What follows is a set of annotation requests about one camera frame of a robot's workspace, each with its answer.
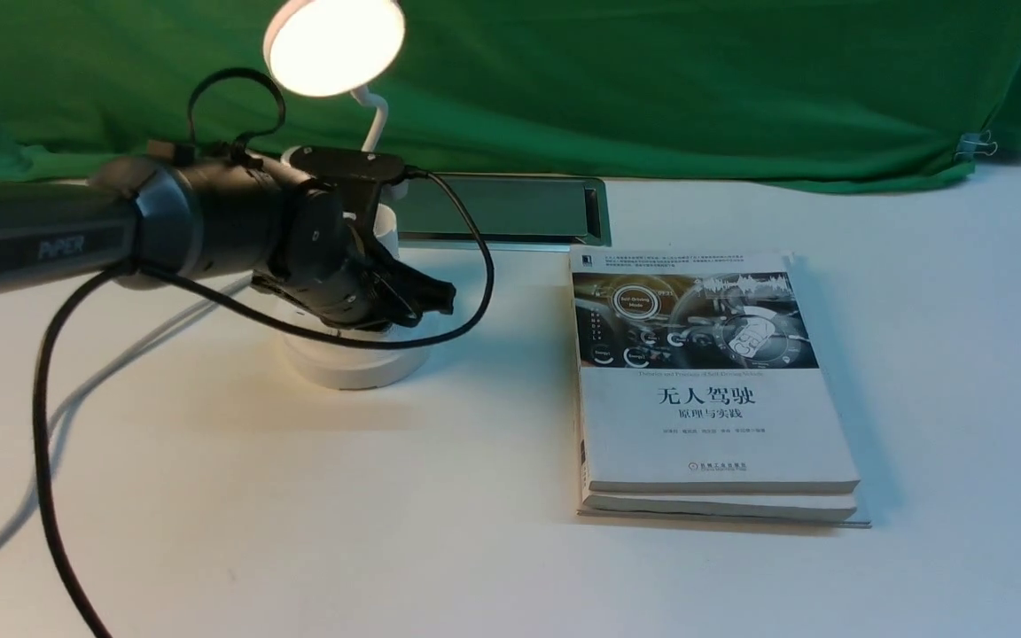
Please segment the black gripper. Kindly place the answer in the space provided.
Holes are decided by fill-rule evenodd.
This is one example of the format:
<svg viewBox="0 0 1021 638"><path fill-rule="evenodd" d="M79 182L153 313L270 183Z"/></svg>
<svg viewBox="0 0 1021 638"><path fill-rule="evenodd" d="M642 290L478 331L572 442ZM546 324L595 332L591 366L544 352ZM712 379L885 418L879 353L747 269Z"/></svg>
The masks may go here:
<svg viewBox="0 0 1021 638"><path fill-rule="evenodd" d="M335 330L414 328L453 315L456 287L400 262L377 238L384 187L304 182L289 190L280 234L252 287Z"/></svg>

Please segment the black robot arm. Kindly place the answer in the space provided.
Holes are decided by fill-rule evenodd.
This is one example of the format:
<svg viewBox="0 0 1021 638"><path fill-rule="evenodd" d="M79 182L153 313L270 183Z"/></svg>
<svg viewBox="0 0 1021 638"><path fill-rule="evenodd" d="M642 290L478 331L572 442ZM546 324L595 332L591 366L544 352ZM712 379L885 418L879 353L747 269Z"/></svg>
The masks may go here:
<svg viewBox="0 0 1021 638"><path fill-rule="evenodd" d="M198 294L284 334L352 350L401 351L353 332L451 315L456 290L405 265L346 215L335 183L239 152L177 166L124 156L88 184L0 182L0 294L92 276L134 290Z"/></svg>

